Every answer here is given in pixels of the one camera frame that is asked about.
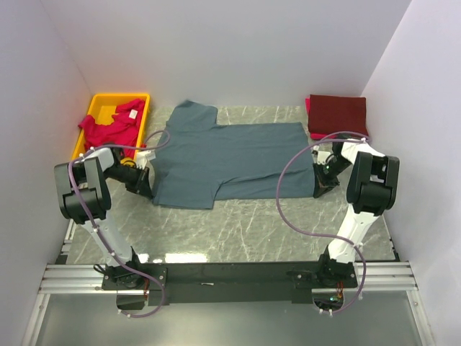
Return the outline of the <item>blue-grey t shirt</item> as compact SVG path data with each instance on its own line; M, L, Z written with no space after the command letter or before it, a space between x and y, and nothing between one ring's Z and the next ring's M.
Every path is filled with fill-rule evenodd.
M219 125L218 109L192 101L166 123L169 143L151 160L153 203L211 209L216 200L311 198L313 157L301 123Z

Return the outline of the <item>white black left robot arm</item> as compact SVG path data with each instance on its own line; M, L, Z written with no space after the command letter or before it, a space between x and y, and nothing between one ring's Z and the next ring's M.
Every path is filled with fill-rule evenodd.
M122 289L148 288L135 250L121 236L111 215L106 179L124 184L132 194L153 198L150 169L144 162L124 164L121 146L91 148L68 163L54 167L58 204L64 218L82 226L102 250L105 265L93 269Z

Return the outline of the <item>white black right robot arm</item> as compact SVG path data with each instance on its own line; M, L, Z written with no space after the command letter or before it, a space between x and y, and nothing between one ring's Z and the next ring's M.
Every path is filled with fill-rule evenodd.
M316 279L331 288L353 277L356 249L371 225L393 207L397 195L400 160L374 150L360 133L336 132L321 139L332 144L325 158L313 165L313 197L319 198L339 185L338 176L352 167L346 188L348 208L336 237L320 256Z

